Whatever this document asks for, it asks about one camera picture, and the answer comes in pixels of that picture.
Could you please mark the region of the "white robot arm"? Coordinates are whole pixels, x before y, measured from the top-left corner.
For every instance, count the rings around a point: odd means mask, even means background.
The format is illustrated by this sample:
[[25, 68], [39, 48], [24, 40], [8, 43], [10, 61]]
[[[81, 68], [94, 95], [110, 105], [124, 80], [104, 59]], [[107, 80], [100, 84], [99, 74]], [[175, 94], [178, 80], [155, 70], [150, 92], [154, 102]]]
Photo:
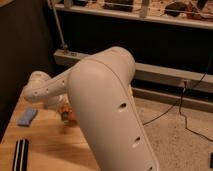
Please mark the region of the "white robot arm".
[[67, 95], [101, 171], [160, 171], [131, 92], [134, 74], [131, 53], [114, 46], [53, 78], [33, 72], [24, 98], [39, 102]]

